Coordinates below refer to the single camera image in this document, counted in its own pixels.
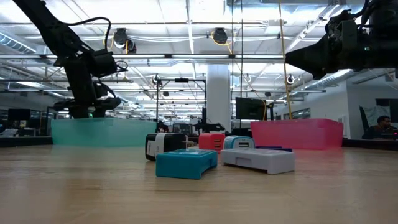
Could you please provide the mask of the black monitor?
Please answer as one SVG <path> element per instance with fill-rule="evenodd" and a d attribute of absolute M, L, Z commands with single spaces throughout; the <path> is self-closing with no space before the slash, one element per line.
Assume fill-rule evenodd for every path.
<path fill-rule="evenodd" d="M 236 118 L 263 121 L 267 119 L 266 104 L 260 99 L 235 98 Z"/>

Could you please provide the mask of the white building pillar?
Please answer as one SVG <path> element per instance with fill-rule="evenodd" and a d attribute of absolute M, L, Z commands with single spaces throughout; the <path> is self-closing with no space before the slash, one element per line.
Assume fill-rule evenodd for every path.
<path fill-rule="evenodd" d="M 207 118 L 231 131 L 230 72 L 227 64 L 210 64 L 206 76 Z"/>

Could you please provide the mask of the green translucent plastic bin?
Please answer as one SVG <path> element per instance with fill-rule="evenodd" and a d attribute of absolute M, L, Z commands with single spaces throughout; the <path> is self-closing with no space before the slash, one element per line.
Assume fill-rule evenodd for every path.
<path fill-rule="evenodd" d="M 157 123 L 135 119 L 55 119 L 51 123 L 55 145 L 88 147 L 143 147 Z"/>

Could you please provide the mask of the person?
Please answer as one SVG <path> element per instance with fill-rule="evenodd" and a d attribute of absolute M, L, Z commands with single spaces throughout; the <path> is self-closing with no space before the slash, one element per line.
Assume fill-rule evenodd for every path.
<path fill-rule="evenodd" d="M 377 119 L 377 125 L 368 127 L 363 139 L 393 139 L 398 138 L 398 128 L 391 125 L 390 117 L 380 116 Z"/>

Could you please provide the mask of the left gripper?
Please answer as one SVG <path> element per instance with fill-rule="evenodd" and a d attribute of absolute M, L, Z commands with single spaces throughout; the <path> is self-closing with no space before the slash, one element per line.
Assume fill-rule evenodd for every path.
<path fill-rule="evenodd" d="M 104 118 L 106 110 L 113 110 L 121 104 L 119 97 L 107 97 L 108 93 L 113 92 L 108 86 L 99 80 L 93 80 L 95 77 L 91 74 L 93 52 L 59 57 L 55 61 L 55 66 L 64 68 L 69 83 L 68 89 L 73 94 L 72 100 L 56 102 L 53 106 L 55 110 L 68 108 L 69 115 L 73 118 L 89 118 L 88 108 L 95 108 L 92 117 Z"/>

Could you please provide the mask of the teal small box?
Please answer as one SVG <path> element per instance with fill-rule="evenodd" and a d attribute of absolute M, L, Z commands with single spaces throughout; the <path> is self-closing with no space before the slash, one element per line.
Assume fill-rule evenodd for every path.
<path fill-rule="evenodd" d="M 218 153 L 205 149 L 177 149 L 158 154 L 155 159 L 157 177 L 201 179 L 204 172 L 216 168 Z"/>

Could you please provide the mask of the white small box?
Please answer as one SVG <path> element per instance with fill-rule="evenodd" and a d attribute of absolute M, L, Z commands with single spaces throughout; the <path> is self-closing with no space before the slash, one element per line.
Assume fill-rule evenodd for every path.
<path fill-rule="evenodd" d="M 280 149 L 223 149 L 220 152 L 224 164 L 264 170 L 270 175 L 293 172 L 295 155 Z"/>

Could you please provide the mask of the black background rig frame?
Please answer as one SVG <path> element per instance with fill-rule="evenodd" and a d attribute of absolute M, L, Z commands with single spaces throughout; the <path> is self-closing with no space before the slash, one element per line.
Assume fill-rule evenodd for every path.
<path fill-rule="evenodd" d="M 157 78 L 157 82 L 156 82 L 156 104 L 155 104 L 155 121 L 156 121 L 156 129 L 155 131 L 158 131 L 158 129 L 161 127 L 160 125 L 160 121 L 159 121 L 159 93 L 160 93 L 160 82 L 165 82 L 162 87 L 166 87 L 166 85 L 169 82 L 175 82 L 175 83 L 189 83 L 189 82 L 193 82 L 194 84 L 196 84 L 196 86 L 199 87 L 199 89 L 204 93 L 204 106 L 206 108 L 207 103 L 207 88 L 206 88 L 206 80 L 199 80 L 199 79 L 189 79 L 189 78 L 171 78 L 171 79 L 161 79 L 159 78 L 158 75 L 155 76 Z"/>

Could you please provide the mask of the red USB charger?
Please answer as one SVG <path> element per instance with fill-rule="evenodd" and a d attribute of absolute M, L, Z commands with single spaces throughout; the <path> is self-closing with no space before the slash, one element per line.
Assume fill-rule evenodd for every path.
<path fill-rule="evenodd" d="M 199 135 L 198 147 L 204 150 L 214 150 L 218 154 L 223 150 L 225 135 L 220 133 L 203 133 Z"/>

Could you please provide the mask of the dark blue small box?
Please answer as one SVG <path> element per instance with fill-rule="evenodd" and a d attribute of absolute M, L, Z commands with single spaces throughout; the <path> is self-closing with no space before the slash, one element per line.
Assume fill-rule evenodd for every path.
<path fill-rule="evenodd" d="M 267 149 L 267 150 L 278 150 L 278 151 L 293 152 L 293 149 L 291 149 L 291 148 L 283 148 L 282 146 L 256 146 L 256 149 Z"/>

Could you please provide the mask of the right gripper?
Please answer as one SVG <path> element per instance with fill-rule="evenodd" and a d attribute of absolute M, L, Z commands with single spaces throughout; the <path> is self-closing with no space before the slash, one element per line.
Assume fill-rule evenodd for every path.
<path fill-rule="evenodd" d="M 331 17 L 315 44 L 286 53 L 285 63 L 319 80 L 328 69 L 398 67 L 398 10 L 371 9 L 358 24 L 349 10 Z"/>

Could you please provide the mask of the black charger with white label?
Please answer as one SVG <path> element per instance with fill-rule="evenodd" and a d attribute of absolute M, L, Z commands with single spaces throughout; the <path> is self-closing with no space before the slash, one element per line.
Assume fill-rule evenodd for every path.
<path fill-rule="evenodd" d="M 158 154 L 186 149 L 188 136 L 182 133 L 154 133 L 146 136 L 145 157 L 155 161 Z"/>

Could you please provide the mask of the red translucent plastic bin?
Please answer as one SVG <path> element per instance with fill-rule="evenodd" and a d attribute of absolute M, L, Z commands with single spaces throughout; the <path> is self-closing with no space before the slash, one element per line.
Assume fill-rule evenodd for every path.
<path fill-rule="evenodd" d="M 343 123 L 331 119 L 253 121 L 251 131 L 257 146 L 329 150 L 343 141 Z"/>

